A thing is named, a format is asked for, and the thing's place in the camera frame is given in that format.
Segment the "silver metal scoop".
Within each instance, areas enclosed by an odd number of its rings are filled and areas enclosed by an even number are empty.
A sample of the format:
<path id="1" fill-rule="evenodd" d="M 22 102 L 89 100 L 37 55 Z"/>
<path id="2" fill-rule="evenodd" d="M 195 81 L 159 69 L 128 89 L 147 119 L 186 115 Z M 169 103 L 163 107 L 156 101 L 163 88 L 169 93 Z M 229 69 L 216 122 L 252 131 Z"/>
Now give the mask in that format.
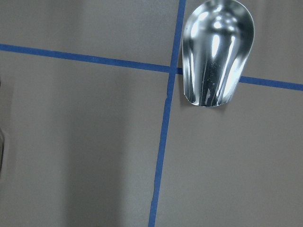
<path id="1" fill-rule="evenodd" d="M 236 0 L 208 0 L 188 17 L 182 38 L 183 90 L 195 106 L 228 103 L 254 41 L 254 21 Z"/>

